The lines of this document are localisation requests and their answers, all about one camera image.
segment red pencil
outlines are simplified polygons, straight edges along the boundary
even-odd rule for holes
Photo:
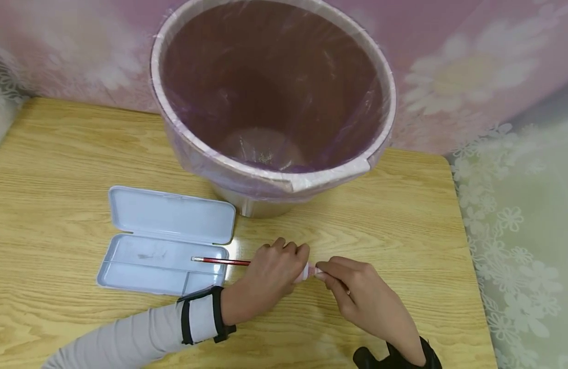
[[[250,264],[250,261],[246,260],[229,260],[229,259],[214,259],[212,257],[199,257],[192,256],[192,261],[199,261],[201,263],[212,263],[212,264],[228,264],[228,265],[242,265],[246,267]]]

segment wooden table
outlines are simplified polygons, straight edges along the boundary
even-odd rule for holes
[[[36,98],[0,148],[0,368],[37,368],[59,346],[175,300],[96,286],[110,238],[108,189],[122,184],[214,198],[182,170],[154,114]],[[388,149],[372,173],[278,218],[238,217],[226,246],[239,259],[283,236],[312,261],[373,264],[401,296],[444,368],[495,368],[450,168],[441,156]],[[227,280],[242,269],[229,269]],[[227,342],[204,342],[152,365],[352,368],[383,342],[344,321],[318,280],[300,284]]]

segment hand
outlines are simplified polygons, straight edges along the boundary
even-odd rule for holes
[[[222,321],[236,325],[271,310],[281,298],[294,291],[294,280],[308,262],[310,248],[278,238],[261,246],[245,275],[221,294]]]
[[[393,345],[411,364],[425,365],[415,322],[372,265],[334,256],[316,266],[323,271],[316,277],[333,292],[343,318]]]

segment plastic bag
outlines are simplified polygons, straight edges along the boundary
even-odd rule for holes
[[[395,116],[380,48],[316,0],[191,0],[157,34],[151,78],[180,164],[261,201],[369,171]]]

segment wall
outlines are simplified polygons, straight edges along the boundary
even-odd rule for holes
[[[329,0],[388,55],[393,145],[446,154],[568,82],[568,0]],[[155,111],[148,60],[179,0],[0,0],[0,54],[40,96]]]

